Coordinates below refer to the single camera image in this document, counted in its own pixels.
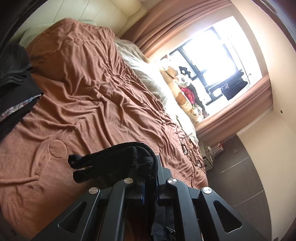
blanket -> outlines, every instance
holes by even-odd
[[[66,18],[27,47],[32,76],[44,95],[0,143],[2,214],[26,238],[90,187],[117,181],[106,175],[76,183],[70,154],[143,142],[175,178],[190,187],[207,186],[199,147],[125,64],[113,40],[108,28]]]

pink curtain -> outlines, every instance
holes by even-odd
[[[162,0],[121,39],[135,43],[149,58],[183,29],[229,5],[232,5],[230,0]]]
[[[265,75],[246,93],[196,127],[200,141],[211,146],[237,133],[273,105],[269,75]]]

bed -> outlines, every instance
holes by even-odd
[[[110,28],[72,18],[48,24],[26,42],[44,95],[0,143],[1,211],[15,231],[30,239],[89,187],[112,186],[108,175],[75,183],[69,154],[144,142],[175,178],[207,186],[191,121],[140,50]]]

white padded headboard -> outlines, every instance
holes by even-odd
[[[31,27],[63,18],[91,20],[121,37],[146,12],[139,0],[48,0],[23,23],[12,40],[20,40]]]

silver bolt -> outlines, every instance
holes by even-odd
[[[128,178],[124,179],[124,182],[125,182],[126,184],[131,184],[131,183],[133,183],[133,179],[130,178],[130,177],[128,177]]]
[[[169,178],[168,179],[169,184],[175,184],[176,182],[177,182],[177,179],[175,179],[175,178]]]
[[[202,188],[202,191],[203,191],[205,194],[210,194],[210,193],[212,193],[212,189],[209,188],[209,187],[204,187],[204,188]]]
[[[97,188],[90,188],[89,193],[90,194],[96,194],[99,190]]]

